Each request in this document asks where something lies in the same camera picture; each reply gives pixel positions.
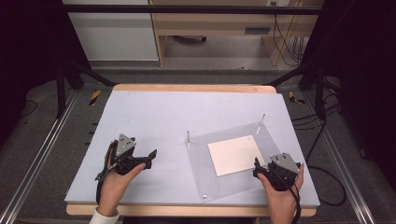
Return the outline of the white cabinet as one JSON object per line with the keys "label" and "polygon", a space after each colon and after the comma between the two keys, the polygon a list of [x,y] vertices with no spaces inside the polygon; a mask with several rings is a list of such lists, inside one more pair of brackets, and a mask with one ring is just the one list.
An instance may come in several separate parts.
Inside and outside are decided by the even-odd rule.
{"label": "white cabinet", "polygon": [[90,62],[157,61],[149,13],[69,13]]}

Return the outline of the black metal stand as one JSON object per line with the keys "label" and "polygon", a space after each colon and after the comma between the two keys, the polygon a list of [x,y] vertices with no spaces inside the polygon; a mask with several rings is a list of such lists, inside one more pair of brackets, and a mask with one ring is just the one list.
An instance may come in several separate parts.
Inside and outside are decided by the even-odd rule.
{"label": "black metal stand", "polygon": [[81,90],[84,86],[84,82],[80,77],[81,74],[87,75],[108,87],[114,87],[117,85],[116,82],[102,77],[101,75],[92,71],[91,68],[83,66],[80,63],[73,61],[64,61],[60,63],[56,69],[58,101],[57,119],[59,119],[66,110],[65,83],[68,83],[73,90]]}
{"label": "black metal stand", "polygon": [[325,109],[323,103],[324,70],[321,65],[315,63],[300,65],[288,72],[286,75],[269,82],[268,86],[277,87],[281,83],[298,75],[303,76],[298,83],[298,88],[301,91],[308,91],[313,84],[316,85],[315,112],[321,120],[325,120]]}

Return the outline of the clear acrylic photo frame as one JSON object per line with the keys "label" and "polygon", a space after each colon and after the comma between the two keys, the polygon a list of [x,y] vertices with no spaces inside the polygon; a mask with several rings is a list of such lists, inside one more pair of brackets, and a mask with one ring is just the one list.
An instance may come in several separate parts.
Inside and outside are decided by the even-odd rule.
{"label": "clear acrylic photo frame", "polygon": [[246,171],[217,176],[208,149],[209,143],[246,135],[252,135],[254,137],[265,161],[261,165],[268,164],[270,157],[279,152],[278,146],[263,121],[256,121],[227,129],[223,128],[216,132],[194,135],[189,138],[187,151],[189,153],[195,183],[198,188],[198,197],[201,202],[209,203],[258,187],[253,177],[255,165],[254,168]]}

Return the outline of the aluminium floor rail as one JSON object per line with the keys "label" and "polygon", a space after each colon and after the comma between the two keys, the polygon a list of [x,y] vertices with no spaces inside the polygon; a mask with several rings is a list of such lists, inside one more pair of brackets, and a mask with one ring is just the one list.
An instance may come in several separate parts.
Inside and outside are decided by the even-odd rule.
{"label": "aluminium floor rail", "polygon": [[346,163],[338,152],[338,148],[326,127],[323,127],[322,138],[334,169],[346,189],[346,195],[360,224],[375,224],[375,219],[366,201],[363,199],[358,185],[349,172]]}
{"label": "aluminium floor rail", "polygon": [[21,211],[21,207],[23,206],[37,177],[39,176],[39,173],[41,172],[48,155],[52,151],[52,148],[56,143],[56,140],[75,105],[78,95],[78,91],[70,91],[64,112],[54,121],[49,133],[45,138],[45,141],[35,155],[35,159],[31,163],[22,182],[18,186],[10,202],[7,204],[6,209],[0,215],[0,224],[13,224],[15,221],[18,213]]}

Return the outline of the picture card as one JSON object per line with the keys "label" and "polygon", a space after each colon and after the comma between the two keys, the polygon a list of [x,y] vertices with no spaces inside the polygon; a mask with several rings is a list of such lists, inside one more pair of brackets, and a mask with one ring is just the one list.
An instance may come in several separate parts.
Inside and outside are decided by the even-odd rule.
{"label": "picture card", "polygon": [[217,176],[234,174],[254,168],[254,161],[265,163],[252,135],[208,144]]}

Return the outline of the black horizontal bar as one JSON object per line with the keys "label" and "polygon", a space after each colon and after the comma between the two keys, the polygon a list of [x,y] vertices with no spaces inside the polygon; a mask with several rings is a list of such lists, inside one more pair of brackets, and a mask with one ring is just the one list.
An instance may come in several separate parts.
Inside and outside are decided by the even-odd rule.
{"label": "black horizontal bar", "polygon": [[139,6],[63,5],[62,10],[79,13],[179,13],[179,14],[262,14],[319,15],[320,7],[232,7],[232,6]]}

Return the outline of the dark object under desk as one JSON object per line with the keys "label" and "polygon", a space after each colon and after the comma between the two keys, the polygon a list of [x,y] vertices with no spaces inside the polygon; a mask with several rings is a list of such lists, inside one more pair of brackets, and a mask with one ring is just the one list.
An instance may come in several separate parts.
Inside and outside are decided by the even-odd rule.
{"label": "dark object under desk", "polygon": [[180,35],[174,35],[173,39],[177,43],[181,43],[181,44],[201,44],[201,43],[205,43],[207,40],[206,36],[180,36]]}

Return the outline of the person's right hand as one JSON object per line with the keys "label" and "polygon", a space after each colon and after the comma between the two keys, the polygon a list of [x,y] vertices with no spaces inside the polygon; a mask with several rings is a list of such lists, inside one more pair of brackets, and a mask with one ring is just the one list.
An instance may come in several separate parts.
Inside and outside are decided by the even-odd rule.
{"label": "person's right hand", "polygon": [[259,174],[259,179],[265,189],[270,218],[276,215],[294,215],[297,209],[297,202],[292,193],[289,190],[277,191],[273,189],[265,175]]}

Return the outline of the grey desk label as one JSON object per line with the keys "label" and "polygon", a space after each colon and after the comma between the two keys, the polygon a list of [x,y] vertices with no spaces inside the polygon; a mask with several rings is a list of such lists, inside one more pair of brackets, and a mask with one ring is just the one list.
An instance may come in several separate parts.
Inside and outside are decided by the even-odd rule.
{"label": "grey desk label", "polygon": [[246,27],[245,35],[268,35],[270,31],[270,27]]}

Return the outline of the light wooden desk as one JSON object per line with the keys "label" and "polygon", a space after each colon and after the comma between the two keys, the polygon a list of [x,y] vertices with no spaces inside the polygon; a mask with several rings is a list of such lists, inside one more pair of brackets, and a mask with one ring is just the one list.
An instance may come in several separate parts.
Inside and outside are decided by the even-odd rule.
{"label": "light wooden desk", "polygon": [[[234,7],[322,7],[324,0],[148,0],[152,6],[234,6]],[[270,61],[277,65],[291,50],[293,37],[311,36],[317,21],[316,15],[259,15],[259,14],[172,14],[151,15],[154,33],[158,37],[157,49],[164,55],[164,39],[172,35],[213,36],[245,35],[246,27],[270,27],[262,38]]]}

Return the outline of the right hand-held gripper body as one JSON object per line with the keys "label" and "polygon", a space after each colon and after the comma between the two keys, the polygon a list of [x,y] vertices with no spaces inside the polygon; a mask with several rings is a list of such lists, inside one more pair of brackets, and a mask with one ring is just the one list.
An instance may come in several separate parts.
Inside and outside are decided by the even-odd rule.
{"label": "right hand-held gripper body", "polygon": [[300,173],[301,164],[295,162],[288,153],[273,155],[270,160],[266,165],[264,174],[272,187],[277,191],[285,191],[291,188]]}

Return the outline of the person's left hand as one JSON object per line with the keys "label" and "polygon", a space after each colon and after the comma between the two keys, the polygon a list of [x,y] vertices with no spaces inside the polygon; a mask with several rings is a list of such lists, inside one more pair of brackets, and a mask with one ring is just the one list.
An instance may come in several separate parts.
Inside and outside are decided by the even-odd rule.
{"label": "person's left hand", "polygon": [[101,188],[100,202],[96,211],[105,217],[116,216],[120,199],[133,179],[144,170],[145,166],[145,163],[141,163],[126,175],[119,175],[114,170],[109,171]]}

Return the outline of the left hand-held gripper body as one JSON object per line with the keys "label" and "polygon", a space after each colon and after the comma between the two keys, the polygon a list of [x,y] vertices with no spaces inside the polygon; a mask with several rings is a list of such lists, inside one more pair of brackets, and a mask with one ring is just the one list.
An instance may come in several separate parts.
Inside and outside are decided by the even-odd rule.
{"label": "left hand-held gripper body", "polygon": [[129,138],[121,133],[119,140],[110,145],[111,168],[119,175],[126,175],[139,164],[133,156],[136,145],[134,140],[134,137]]}

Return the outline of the black curtain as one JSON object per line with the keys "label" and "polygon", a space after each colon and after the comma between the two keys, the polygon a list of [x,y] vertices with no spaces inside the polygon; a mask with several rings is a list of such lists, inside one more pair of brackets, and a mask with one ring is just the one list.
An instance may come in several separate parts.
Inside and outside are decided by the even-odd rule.
{"label": "black curtain", "polygon": [[324,0],[304,60],[340,81],[340,103],[396,190],[396,0]]}
{"label": "black curtain", "polygon": [[89,62],[63,0],[0,0],[0,144],[30,89],[56,78],[60,63]]}

